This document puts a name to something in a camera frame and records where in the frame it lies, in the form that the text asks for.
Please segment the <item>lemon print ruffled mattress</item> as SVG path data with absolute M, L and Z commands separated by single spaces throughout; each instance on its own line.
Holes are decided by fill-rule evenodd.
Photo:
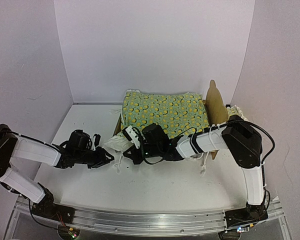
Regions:
M 142 131 L 149 124 L 158 124 L 169 138 L 181 133 L 190 135 L 195 131 L 201 132 L 209 126 L 202 95 L 192 92 L 164 95 L 128 90 L 119 120 L 119 132 L 103 146 L 121 154 L 134 147 L 122 132 L 129 125 Z

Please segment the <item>wooden pet bed frame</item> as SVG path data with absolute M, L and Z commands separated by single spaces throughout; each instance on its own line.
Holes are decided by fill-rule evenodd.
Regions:
M 228 120 L 229 117 L 227 109 L 224 106 L 221 93 L 216 87 L 216 83 L 214 80 L 210 81 L 206 97 L 202 97 L 202 100 L 207 111 L 207 117 L 209 120 L 208 127 L 220 125 Z

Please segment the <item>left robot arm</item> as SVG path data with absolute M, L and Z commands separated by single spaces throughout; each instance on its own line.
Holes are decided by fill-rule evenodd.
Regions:
M 80 129 L 73 131 L 60 145 L 12 131 L 0 124 L 0 184 L 38 204 L 48 196 L 48 190 L 28 176 L 23 175 L 11 163 L 11 159 L 30 160 L 59 169 L 86 165 L 97 169 L 109 164 L 114 156 L 99 145 L 101 136 L 90 137 Z

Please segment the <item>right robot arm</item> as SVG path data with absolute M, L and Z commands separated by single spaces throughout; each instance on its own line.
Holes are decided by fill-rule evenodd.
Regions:
M 149 158 L 163 161 L 182 161 L 205 153 L 229 150 L 242 169 L 247 190 L 247 205 L 261 206 L 266 193 L 264 162 L 274 151 L 273 137 L 262 127 L 232 115 L 225 123 L 213 125 L 203 131 L 186 136 L 185 132 L 170 138 L 155 123 L 139 130 L 128 126 L 123 136 L 133 145 L 123 155 L 135 165 L 149 164 Z

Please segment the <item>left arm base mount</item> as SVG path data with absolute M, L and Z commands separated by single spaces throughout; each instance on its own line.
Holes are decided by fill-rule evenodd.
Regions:
M 71 224 L 74 219 L 75 209 L 70 206 L 57 204 L 54 202 L 53 194 L 45 187 L 44 197 L 38 203 L 33 203 L 31 213 L 35 216 L 49 220 L 59 221 L 63 224 Z

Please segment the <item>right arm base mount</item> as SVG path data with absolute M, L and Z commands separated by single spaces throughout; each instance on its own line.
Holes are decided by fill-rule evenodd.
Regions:
M 225 229 L 232 230 L 238 227 L 246 227 L 268 219 L 269 203 L 261 205 L 246 204 L 244 208 L 225 211 Z

